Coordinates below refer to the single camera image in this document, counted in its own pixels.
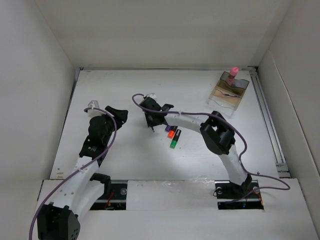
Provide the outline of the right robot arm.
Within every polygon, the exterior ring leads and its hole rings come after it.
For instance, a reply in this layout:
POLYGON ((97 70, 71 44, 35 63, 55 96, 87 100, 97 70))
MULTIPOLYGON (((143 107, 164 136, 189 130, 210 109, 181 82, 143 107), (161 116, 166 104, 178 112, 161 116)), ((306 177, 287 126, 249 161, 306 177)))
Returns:
POLYGON ((212 113, 187 113, 171 110, 174 106, 160 106, 150 96, 137 103, 146 118, 147 126, 177 126, 199 133, 210 152, 219 156, 229 177, 232 193, 243 197, 249 192, 252 177, 242 167, 235 146, 235 130, 218 111, 212 113))

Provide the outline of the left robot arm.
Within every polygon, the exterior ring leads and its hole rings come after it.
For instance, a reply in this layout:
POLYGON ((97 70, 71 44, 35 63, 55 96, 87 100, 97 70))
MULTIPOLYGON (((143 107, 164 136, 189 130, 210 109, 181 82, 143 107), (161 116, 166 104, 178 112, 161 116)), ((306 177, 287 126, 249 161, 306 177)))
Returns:
POLYGON ((40 240, 76 240, 81 230, 80 219, 96 200, 111 194, 111 178, 97 170, 129 112, 110 106, 105 109, 88 107, 85 111, 101 114, 89 121, 88 135, 72 173, 44 198, 32 219, 29 230, 36 226, 40 240))

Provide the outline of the clear paperclip jar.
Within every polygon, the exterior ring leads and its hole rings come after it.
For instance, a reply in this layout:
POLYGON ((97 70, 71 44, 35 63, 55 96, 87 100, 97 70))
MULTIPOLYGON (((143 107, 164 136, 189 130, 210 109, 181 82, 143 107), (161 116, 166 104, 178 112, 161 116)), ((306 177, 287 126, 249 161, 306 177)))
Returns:
POLYGON ((230 87, 232 87, 232 88, 238 88, 239 86, 238 86, 237 84, 235 84, 235 83, 232 83, 232 84, 230 85, 230 87))

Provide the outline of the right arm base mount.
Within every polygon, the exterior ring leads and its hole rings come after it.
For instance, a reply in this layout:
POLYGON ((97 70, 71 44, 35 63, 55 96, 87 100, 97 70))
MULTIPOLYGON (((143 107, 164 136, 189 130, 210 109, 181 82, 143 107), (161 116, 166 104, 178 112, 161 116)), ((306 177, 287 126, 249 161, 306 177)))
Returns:
POLYGON ((250 191, 259 187, 257 180, 253 180, 245 190, 228 180, 216 181, 214 185, 215 190, 212 195, 217 199, 217 207, 219 210, 264 209, 262 198, 259 193, 247 195, 250 191))

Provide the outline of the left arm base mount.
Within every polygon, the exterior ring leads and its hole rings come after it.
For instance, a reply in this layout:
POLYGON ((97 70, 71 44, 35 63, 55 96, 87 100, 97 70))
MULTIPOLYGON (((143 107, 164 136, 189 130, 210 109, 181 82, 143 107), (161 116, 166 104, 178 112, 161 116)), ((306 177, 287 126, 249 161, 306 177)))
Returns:
POLYGON ((91 206, 91 211, 124 211, 127 208, 127 181, 113 181, 108 196, 100 197, 91 206))

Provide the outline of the pink capped marker tube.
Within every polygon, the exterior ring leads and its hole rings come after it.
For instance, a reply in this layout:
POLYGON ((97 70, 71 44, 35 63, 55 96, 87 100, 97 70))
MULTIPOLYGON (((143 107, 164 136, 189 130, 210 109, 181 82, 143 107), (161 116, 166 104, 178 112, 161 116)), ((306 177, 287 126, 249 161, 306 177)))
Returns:
POLYGON ((228 84, 232 84, 232 82, 234 81, 235 77, 237 76, 239 72, 239 68, 234 66, 230 69, 229 73, 228 73, 228 79, 227 82, 228 84))

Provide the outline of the dark blue pen refill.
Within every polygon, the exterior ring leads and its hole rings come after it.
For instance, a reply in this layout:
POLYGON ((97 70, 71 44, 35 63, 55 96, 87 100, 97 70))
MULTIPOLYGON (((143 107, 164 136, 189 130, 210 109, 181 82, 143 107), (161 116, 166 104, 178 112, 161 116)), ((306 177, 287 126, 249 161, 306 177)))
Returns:
POLYGON ((240 98, 239 95, 233 95, 233 94, 228 94, 228 93, 223 93, 223 95, 228 97, 228 98, 240 98))

